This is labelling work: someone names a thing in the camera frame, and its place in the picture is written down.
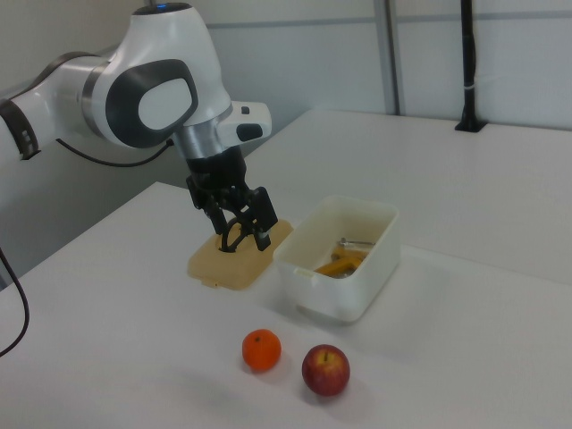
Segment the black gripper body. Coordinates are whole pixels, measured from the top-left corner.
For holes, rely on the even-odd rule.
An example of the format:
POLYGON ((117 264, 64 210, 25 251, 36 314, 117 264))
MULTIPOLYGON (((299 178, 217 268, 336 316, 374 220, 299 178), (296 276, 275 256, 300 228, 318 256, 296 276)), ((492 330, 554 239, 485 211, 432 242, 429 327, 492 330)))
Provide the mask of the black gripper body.
POLYGON ((189 191, 248 189, 245 182, 247 166, 239 148, 228 148, 207 158, 187 159, 186 163, 190 171, 187 178, 189 191))

